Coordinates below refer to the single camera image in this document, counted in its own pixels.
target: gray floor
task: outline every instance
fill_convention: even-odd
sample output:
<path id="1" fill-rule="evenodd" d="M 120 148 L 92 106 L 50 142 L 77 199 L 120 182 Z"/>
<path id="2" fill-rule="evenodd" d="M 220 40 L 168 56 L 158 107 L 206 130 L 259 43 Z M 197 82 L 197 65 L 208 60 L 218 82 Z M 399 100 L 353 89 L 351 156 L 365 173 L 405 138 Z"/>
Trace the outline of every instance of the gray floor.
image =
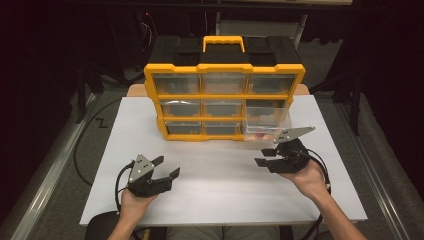
<path id="1" fill-rule="evenodd" d="M 307 69 L 304 84 L 310 87 L 324 80 L 339 46 L 340 43 L 321 45 L 318 41 L 300 43 L 298 52 Z M 90 103 L 91 116 L 125 96 L 126 91 L 119 85 L 108 84 L 106 91 Z M 358 223 L 359 229 L 369 239 L 424 239 L 424 204 L 397 162 L 365 97 L 362 96 L 360 106 L 360 137 L 355 137 L 347 125 L 349 105 L 333 104 L 330 94 L 315 96 L 369 218 Z M 118 107 L 116 102 L 102 110 L 96 118 L 103 119 L 102 126 L 107 127 L 99 127 L 100 120 L 94 119 L 78 145 L 77 163 L 89 182 L 94 180 Z M 75 119 L 74 113 L 1 227 L 0 239 L 84 239 L 85 228 L 79 226 L 79 219 L 90 186 L 75 171 L 72 154 L 63 154 L 69 147 L 69 139 L 81 131 Z M 63 164 L 59 180 L 51 192 L 47 191 L 41 207 L 35 209 L 37 214 L 29 214 L 33 226 L 21 222 L 22 218 L 28 218 L 27 210 L 35 201 L 34 196 L 43 192 L 39 188 L 58 162 Z M 294 226 L 295 239 L 306 230 L 307 226 Z"/>

